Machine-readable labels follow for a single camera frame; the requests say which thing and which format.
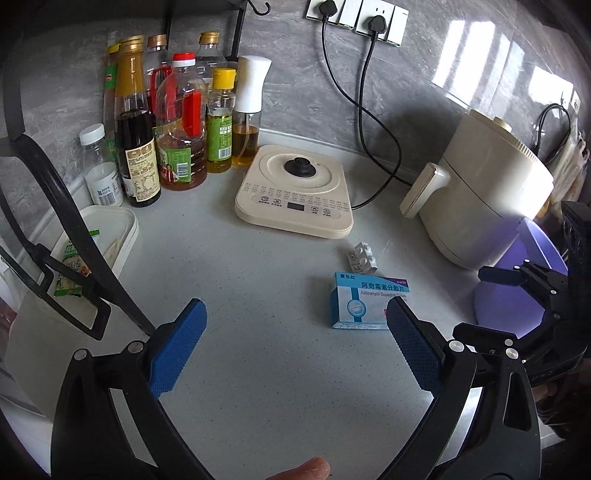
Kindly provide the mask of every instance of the red cap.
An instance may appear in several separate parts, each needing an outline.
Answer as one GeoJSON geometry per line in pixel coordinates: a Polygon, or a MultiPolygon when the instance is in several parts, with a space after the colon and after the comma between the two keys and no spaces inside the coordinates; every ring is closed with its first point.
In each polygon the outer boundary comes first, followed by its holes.
{"type": "Polygon", "coordinates": [[[175,53],[173,61],[195,60],[195,54],[192,52],[175,53]]]}

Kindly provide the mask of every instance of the air fryer handle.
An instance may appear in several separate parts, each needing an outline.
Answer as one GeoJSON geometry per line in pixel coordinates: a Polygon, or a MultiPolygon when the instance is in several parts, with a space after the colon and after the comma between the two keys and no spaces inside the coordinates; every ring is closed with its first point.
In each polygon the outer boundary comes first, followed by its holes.
{"type": "Polygon", "coordinates": [[[400,204],[402,215],[406,218],[413,218],[423,208],[433,192],[447,186],[449,181],[450,174],[445,168],[441,165],[428,163],[400,204]]]}

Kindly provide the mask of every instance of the metal screw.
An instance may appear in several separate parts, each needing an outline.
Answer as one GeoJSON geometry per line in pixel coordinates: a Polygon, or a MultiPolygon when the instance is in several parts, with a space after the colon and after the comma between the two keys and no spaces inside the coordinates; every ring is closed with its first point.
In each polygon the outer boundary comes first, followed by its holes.
{"type": "Polygon", "coordinates": [[[514,348],[508,348],[507,350],[505,350],[505,353],[509,358],[512,358],[513,360],[517,360],[519,358],[519,354],[517,353],[517,350],[515,350],[514,348]]]}
{"type": "Polygon", "coordinates": [[[140,353],[144,349],[142,342],[131,342],[127,347],[129,353],[140,353]]]}
{"type": "Polygon", "coordinates": [[[464,351],[464,344],[459,342],[458,340],[452,340],[449,342],[449,348],[452,349],[454,352],[463,352],[464,351]]]}
{"type": "Polygon", "coordinates": [[[76,360],[84,360],[86,358],[86,350],[81,348],[80,350],[76,350],[74,352],[74,358],[76,360]]]}

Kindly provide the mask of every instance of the oil sprayer bottle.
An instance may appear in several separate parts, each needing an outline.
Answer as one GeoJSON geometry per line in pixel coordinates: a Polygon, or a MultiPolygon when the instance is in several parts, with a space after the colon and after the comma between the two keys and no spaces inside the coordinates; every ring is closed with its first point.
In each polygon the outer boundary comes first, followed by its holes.
{"type": "Polygon", "coordinates": [[[243,56],[238,59],[236,106],[232,116],[232,164],[247,167],[258,150],[261,126],[262,87],[271,68],[264,57],[243,56]]]}
{"type": "Polygon", "coordinates": [[[115,138],[125,193],[134,207],[160,198],[152,120],[144,84],[144,36],[121,41],[115,88],[115,138]]]}

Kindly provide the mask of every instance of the yellow cap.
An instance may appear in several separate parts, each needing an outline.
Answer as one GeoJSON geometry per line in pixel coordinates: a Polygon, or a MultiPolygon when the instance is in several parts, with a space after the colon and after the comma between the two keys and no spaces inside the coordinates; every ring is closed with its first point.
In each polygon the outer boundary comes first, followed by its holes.
{"type": "Polygon", "coordinates": [[[119,43],[116,43],[115,45],[111,45],[109,48],[107,48],[107,53],[109,55],[113,54],[113,53],[117,53],[119,51],[119,43]]]}
{"type": "Polygon", "coordinates": [[[236,70],[234,69],[214,69],[213,71],[213,89],[214,90],[232,90],[234,88],[234,79],[236,70]]]}

